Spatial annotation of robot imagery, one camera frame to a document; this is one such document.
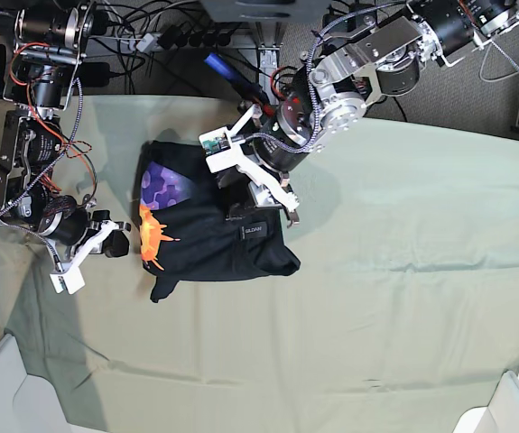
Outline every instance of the gray floor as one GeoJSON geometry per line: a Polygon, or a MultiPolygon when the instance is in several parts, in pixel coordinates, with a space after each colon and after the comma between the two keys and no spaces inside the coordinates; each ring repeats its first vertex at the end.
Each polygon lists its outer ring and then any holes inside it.
{"type": "MultiPolygon", "coordinates": [[[[137,0],[121,0],[121,2],[127,5],[143,3],[137,0]]],[[[180,14],[170,13],[162,28],[169,23],[181,21],[183,17],[180,14]]],[[[319,28],[319,25],[317,23],[291,24],[288,27],[281,50],[282,65],[300,63],[299,53],[310,44],[312,40],[310,30],[313,28],[319,28]]],[[[519,27],[504,35],[498,43],[519,63],[519,27]]],[[[399,98],[409,121],[516,138],[509,129],[514,124],[519,104],[519,78],[510,78],[495,84],[480,81],[477,73],[484,54],[480,51],[470,53],[471,48],[470,46],[462,51],[461,54],[467,54],[467,58],[452,69],[441,69],[435,63],[429,64],[422,73],[422,80],[418,87],[409,95],[399,98]]],[[[171,68],[196,84],[208,97],[236,100],[237,95],[230,86],[203,64],[206,54],[204,50],[182,50],[173,60],[171,68]]],[[[157,58],[166,61],[168,56],[169,53],[160,53],[157,58]]],[[[112,70],[121,70],[115,57],[96,60],[108,61],[112,65],[112,70]]],[[[488,77],[496,77],[512,71],[511,66],[498,52],[490,54],[486,68],[488,77]]],[[[191,88],[177,82],[157,65],[153,66],[150,75],[146,72],[147,69],[144,69],[134,74],[139,94],[196,95],[191,88]]],[[[107,88],[90,89],[87,93],[121,94],[123,79],[113,79],[107,88]]],[[[402,120],[401,113],[391,100],[373,107],[368,115],[402,120]]]]}

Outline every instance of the green tablecloth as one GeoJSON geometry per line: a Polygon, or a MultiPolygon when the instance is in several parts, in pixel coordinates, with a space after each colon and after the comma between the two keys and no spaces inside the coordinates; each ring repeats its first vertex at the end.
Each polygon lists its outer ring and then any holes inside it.
{"type": "MultiPolygon", "coordinates": [[[[117,220],[136,206],[145,141],[195,143],[236,120],[209,99],[85,102],[79,138],[117,220]]],[[[84,173],[61,162],[55,180],[83,194],[84,173]]],[[[90,257],[70,296],[43,247],[0,228],[0,332],[70,423],[113,433],[449,433],[487,405],[519,369],[519,143],[364,120],[292,185],[300,272],[182,282],[159,305],[136,231],[126,258],[90,257]]]]}

